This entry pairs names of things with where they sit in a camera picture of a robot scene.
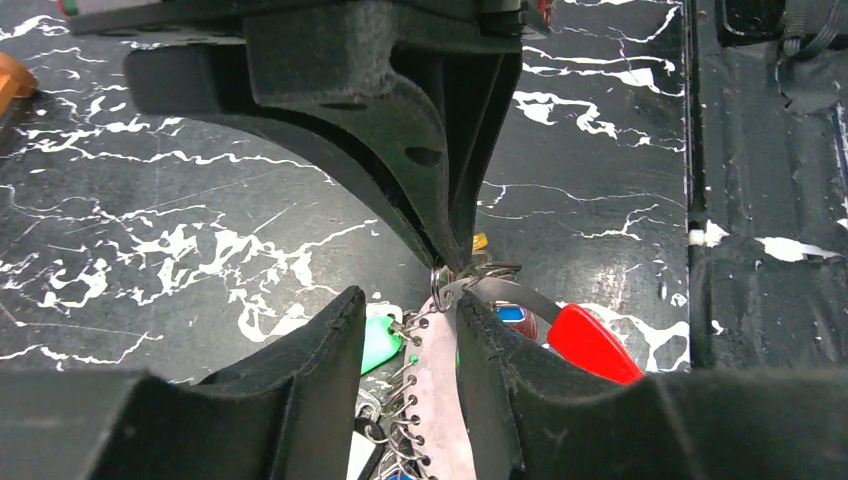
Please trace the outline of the green key tag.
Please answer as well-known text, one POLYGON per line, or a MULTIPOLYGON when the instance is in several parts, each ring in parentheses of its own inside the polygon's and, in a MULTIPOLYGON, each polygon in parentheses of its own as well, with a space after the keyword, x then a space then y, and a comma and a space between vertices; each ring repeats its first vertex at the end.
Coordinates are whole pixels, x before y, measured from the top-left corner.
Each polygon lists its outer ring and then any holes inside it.
POLYGON ((404 339, 396 327, 397 320, 393 314, 374 315, 366 319, 361 376, 391 360, 400 351, 404 339))

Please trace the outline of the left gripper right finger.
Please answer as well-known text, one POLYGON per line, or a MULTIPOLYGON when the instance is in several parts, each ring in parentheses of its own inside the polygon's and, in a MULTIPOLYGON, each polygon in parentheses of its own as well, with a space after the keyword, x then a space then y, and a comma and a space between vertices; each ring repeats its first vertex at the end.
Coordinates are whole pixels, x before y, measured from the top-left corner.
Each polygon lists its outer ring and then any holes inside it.
POLYGON ((591 378, 481 320, 515 418, 508 479, 843 479, 847 373, 698 370, 591 378))

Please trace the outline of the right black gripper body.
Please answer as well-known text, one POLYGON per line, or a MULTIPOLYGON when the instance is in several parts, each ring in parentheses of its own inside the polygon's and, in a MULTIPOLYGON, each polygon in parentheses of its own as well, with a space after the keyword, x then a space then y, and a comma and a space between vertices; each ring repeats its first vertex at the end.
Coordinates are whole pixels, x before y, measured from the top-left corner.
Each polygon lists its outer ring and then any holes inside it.
POLYGON ((551 32, 551 1, 69 1, 76 37, 166 57, 249 48, 272 57, 519 52, 551 32))

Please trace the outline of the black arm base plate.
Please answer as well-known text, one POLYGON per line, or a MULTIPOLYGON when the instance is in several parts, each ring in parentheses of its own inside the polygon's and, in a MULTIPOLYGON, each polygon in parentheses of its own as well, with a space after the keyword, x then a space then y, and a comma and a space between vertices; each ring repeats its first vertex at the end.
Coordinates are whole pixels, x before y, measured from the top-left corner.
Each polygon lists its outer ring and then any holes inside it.
POLYGON ((847 38, 787 62, 784 7, 686 5, 698 367, 847 363, 847 38))

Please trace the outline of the red white keyring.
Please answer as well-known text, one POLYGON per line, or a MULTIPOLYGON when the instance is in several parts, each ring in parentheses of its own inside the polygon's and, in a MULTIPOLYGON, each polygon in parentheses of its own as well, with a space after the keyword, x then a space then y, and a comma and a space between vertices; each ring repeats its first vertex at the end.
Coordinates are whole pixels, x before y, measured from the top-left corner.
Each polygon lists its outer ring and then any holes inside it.
POLYGON ((406 350, 384 405, 380 478, 402 471, 415 479, 508 479, 523 468, 506 383, 496 354, 475 334, 476 320, 591 378, 627 385, 644 375, 616 337, 578 305, 560 306, 496 270, 447 284, 435 272, 430 298, 397 329, 406 350), (504 324, 494 312, 498 301, 533 312, 537 339, 504 324))

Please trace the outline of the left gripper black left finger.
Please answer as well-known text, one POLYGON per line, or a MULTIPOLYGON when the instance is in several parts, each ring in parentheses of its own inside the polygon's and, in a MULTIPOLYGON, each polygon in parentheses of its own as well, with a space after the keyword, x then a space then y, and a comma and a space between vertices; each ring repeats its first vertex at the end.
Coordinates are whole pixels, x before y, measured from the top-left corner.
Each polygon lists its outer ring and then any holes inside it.
POLYGON ((177 385, 131 370, 1 376, 5 479, 342 479, 366 298, 352 286, 301 328, 177 385))

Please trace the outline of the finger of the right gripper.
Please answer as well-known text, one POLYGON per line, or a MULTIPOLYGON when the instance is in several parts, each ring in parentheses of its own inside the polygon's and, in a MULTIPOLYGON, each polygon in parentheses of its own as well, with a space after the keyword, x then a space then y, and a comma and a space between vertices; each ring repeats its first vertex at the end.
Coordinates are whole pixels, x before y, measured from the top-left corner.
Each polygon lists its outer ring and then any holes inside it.
POLYGON ((434 248, 418 215, 435 205, 414 187, 436 168, 409 159, 435 149, 435 108, 391 57, 272 57, 249 48, 166 57, 130 53, 126 80, 138 109, 228 126, 305 157, 389 225, 425 264, 434 248))
POLYGON ((435 205, 418 215, 422 238, 434 248, 433 267, 471 264, 476 201, 520 76, 518 52, 477 54, 399 47, 391 65, 426 95, 443 141, 410 146, 406 156, 436 168, 435 181, 414 187, 435 205))

